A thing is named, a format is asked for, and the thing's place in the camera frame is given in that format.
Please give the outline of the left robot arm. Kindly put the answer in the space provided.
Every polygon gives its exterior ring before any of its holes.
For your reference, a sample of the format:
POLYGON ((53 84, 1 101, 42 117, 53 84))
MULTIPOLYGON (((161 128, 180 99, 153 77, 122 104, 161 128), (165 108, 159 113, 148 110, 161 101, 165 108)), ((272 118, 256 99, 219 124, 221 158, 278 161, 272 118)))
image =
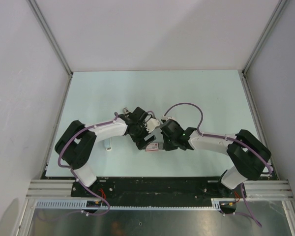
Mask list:
POLYGON ((55 145, 55 152, 59 155, 58 166, 69 169, 81 183, 81 190, 90 197, 99 190, 97 176, 88 164, 93 146, 112 137, 128 135, 139 150, 144 150, 156 140, 154 135, 146 137, 161 125, 152 112, 140 107, 133 112, 114 115, 110 121, 90 126, 79 120, 71 122, 55 145))

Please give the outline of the red staple box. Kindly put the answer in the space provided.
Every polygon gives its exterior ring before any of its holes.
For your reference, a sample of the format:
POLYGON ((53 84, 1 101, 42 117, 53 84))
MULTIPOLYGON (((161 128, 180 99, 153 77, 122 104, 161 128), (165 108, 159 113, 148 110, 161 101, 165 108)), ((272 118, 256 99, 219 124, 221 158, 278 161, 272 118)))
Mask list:
POLYGON ((163 144, 162 143, 151 143, 147 145, 145 148, 145 151, 159 151, 163 149, 163 144))

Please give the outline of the light blue stapler cover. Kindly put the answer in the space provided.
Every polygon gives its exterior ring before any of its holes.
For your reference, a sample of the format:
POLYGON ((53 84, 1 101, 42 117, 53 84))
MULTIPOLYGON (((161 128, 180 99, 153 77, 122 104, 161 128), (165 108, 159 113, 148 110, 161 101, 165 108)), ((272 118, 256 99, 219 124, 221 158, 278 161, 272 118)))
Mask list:
POLYGON ((112 144, 111 144, 111 139, 110 138, 104 140, 104 148, 105 148, 106 151, 111 151, 112 144))

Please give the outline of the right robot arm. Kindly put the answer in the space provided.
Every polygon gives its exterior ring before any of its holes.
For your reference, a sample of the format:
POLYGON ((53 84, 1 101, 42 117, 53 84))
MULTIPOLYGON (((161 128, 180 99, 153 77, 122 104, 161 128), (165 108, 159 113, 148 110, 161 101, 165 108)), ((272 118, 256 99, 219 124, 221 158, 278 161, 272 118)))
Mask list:
POLYGON ((208 150, 230 157, 234 166, 222 174, 217 184, 217 192, 222 197, 229 197, 247 180, 258 180, 265 168, 268 174, 272 173, 268 164, 270 150, 248 130, 230 135, 203 133, 192 127, 184 130, 173 119, 166 120, 160 129, 166 151, 208 150))

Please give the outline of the beige black stapler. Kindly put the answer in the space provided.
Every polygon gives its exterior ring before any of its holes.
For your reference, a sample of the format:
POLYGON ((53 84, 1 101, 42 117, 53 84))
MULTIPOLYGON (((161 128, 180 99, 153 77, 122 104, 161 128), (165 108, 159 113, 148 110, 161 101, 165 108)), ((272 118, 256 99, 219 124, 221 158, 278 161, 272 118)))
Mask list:
POLYGON ((124 113, 125 115, 129 113, 129 110, 128 110, 126 107, 123 108, 122 110, 123 110, 123 113, 124 113))

